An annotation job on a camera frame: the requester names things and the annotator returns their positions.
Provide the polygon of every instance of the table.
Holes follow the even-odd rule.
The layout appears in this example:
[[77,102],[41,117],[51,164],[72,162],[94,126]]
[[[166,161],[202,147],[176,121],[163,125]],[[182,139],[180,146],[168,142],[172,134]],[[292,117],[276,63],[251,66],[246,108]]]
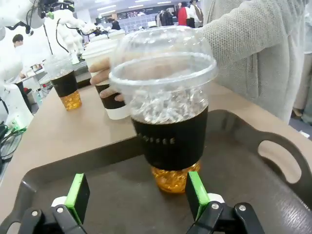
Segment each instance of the table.
[[[53,89],[43,102],[8,165],[0,186],[0,222],[11,212],[19,183],[31,169],[108,145],[135,135],[130,118],[109,120],[94,87],[80,89],[82,107],[67,112]],[[210,110],[225,109],[261,131],[292,141],[312,166],[312,142],[259,106],[215,83],[210,85]],[[271,142],[259,152],[280,166],[290,182],[300,177],[293,157]]]

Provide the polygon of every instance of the ceiling light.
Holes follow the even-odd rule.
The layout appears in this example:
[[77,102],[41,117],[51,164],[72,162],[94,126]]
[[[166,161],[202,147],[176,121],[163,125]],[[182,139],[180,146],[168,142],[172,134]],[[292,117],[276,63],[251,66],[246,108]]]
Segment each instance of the ceiling light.
[[99,8],[99,9],[97,9],[97,10],[98,10],[98,11],[101,11],[101,10],[105,10],[105,9],[113,8],[113,7],[116,7],[116,5],[104,6],[104,7],[101,7],[101,8]]
[[131,8],[142,7],[142,6],[144,5],[129,6],[128,8],[131,9]]
[[113,11],[106,11],[106,12],[100,13],[100,15],[105,15],[105,14],[113,13],[113,12],[115,12],[115,11],[116,11],[116,10],[113,10]]
[[109,3],[108,0],[96,0],[95,3],[100,3],[100,2],[105,2],[105,3]]

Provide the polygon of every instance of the paper cup lid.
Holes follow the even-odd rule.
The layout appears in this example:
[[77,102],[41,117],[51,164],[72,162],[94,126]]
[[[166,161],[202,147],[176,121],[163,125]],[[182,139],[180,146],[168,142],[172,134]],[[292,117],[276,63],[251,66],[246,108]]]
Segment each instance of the paper cup lid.
[[85,59],[86,57],[93,57],[101,54],[110,53],[116,48],[118,42],[118,40],[112,39],[93,41],[88,44],[82,54],[82,57]]

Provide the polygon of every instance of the iced drink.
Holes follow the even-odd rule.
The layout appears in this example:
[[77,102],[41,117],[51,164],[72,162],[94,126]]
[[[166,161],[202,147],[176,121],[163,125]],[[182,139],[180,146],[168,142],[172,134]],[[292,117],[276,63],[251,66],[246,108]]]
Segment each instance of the iced drink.
[[158,186],[184,192],[187,172],[203,166],[205,86],[217,71],[208,42],[188,27],[160,27],[127,35],[114,58],[111,84],[130,107]]
[[44,69],[65,109],[79,108],[82,103],[70,55],[51,56],[45,61]]

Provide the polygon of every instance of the gray knit sweater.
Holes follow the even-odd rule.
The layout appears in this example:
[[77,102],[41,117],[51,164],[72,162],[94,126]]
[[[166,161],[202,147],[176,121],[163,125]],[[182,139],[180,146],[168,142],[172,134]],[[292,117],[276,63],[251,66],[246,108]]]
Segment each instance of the gray knit sweater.
[[217,82],[289,121],[304,55],[308,0],[202,0],[200,31],[219,67]]

